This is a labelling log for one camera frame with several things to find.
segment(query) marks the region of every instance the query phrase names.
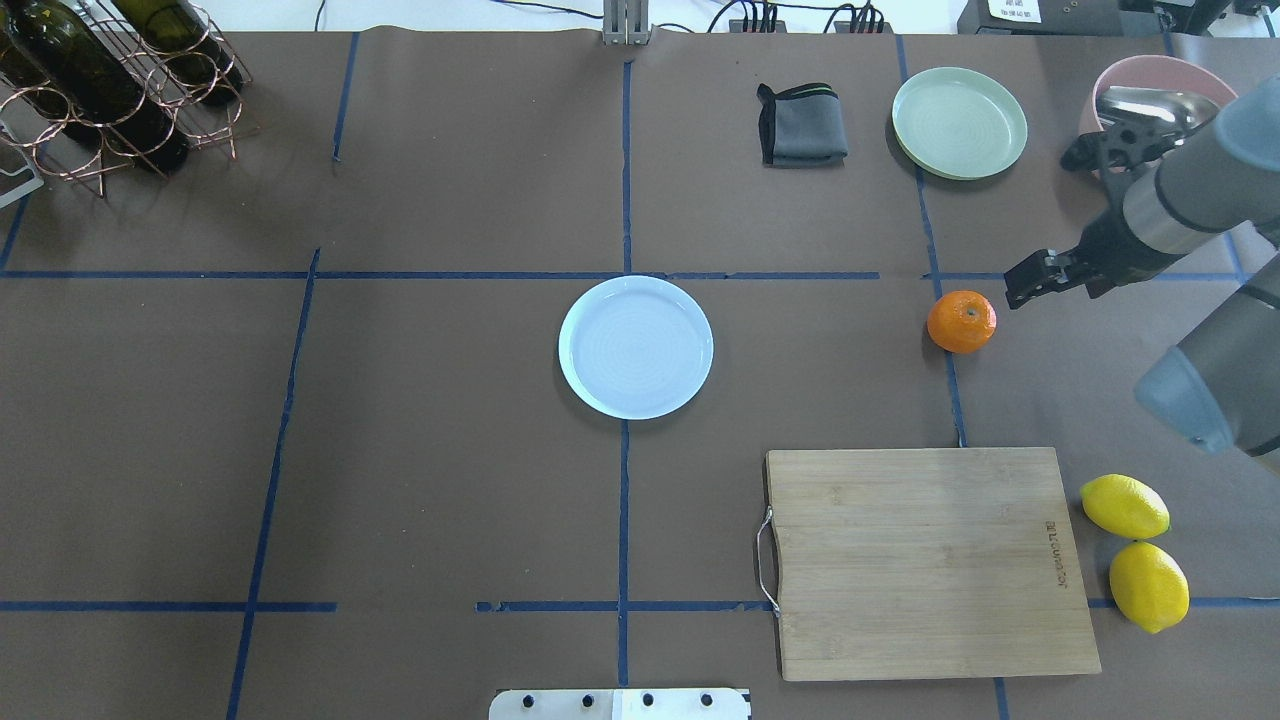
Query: lemon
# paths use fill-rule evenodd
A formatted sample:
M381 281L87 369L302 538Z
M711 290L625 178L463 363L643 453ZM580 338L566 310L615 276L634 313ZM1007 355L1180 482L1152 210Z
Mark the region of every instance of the lemon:
M1187 575L1167 552L1134 542L1111 561L1111 597L1125 618L1156 634L1187 616L1192 596Z
M1169 529L1169 509L1160 495L1128 475L1102 475L1080 488L1084 514L1108 533L1147 539Z

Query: gray table surface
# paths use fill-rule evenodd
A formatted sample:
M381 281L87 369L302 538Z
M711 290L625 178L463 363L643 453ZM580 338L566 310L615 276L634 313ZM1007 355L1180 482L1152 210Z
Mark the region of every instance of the gray table surface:
M954 363L923 334L938 291L998 300L998 273L1075 243L1102 196L1057 155L1098 72L1158 38L233 41L265 126L239 161L0 211L0 716L463 719L503 688L618 685L749 688L760 719L1274 716L1280 603L1249 598L1280 596L1280 483L1132 400L1265 242L1005 310ZM1265 40L1171 49L1239 91L1280 69ZM890 104L934 65L1018 97L1010 170L905 159ZM756 83L813 81L850 156L762 167ZM568 306L625 273L716 332L707 386L658 420L594 413L557 365ZM1103 673L782 682L763 454L960 430L1057 448ZM1160 635L1108 606L1121 541L1078 510L1112 471L1171 507L1194 600Z

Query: orange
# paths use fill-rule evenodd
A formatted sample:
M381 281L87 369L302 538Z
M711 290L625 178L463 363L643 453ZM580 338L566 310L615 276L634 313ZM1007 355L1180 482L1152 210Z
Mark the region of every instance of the orange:
M933 305L927 325L942 350L973 352L996 334L996 309L980 292L957 290Z

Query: dark glass bottle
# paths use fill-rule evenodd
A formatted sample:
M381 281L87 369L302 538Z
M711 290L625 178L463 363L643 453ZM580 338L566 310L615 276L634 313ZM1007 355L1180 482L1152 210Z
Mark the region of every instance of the dark glass bottle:
M236 90L244 87L244 77L232 67L232 59L209 36L209 28L187 0L111 0L124 19L138 31L147 45L160 53L200 53L209 58L177 55L165 63L169 72L182 83L201 87L214 82L212 63L227 73L225 82ZM236 99L227 87L214 87L200 101L205 105L221 106Z
M45 77L45 73L40 72L40 68L31 64L31 60L13 46L9 33L4 31L8 19L8 13L4 12L4 8L0 8L0 76L14 90L35 87L47 82L49 78ZM22 99L46 120L58 123L69 114L67 100L54 92L28 92ZM97 128L82 126L76 120L67 123L67 127L63 128L63 135L91 152L96 152L102 145L102 133Z
M56 0L0 0L9 10L9 37L92 123L110 124L143 158L136 164L170 173L187 160L189 143L173 118L102 45L84 20ZM129 151L111 131L109 145Z

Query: white floor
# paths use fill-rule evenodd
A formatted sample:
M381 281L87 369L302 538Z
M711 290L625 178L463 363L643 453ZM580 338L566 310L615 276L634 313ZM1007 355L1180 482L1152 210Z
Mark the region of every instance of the white floor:
M602 0L543 0L550 5L576 8L600 14ZM799 5L840 5L835 0L791 0ZM197 0L223 29L312 29L320 0ZM1042 0L1048 5L1050 0ZM704 32L719 10L722 0L650 0L653 24L681 23ZM900 33L954 33L964 0L881 0L876 6ZM831 10L782 8L778 18L788 32L822 32ZM741 17L731 9L717 23L724 32L727 18ZM380 24L413 29L443 31L545 31L599 28L600 20L554 13L539 8L515 8L492 0L326 0L320 13L320 29L353 31ZM1280 19L1272 20L1280 24ZM1230 14L1212 28L1217 36L1267 37L1260 18Z

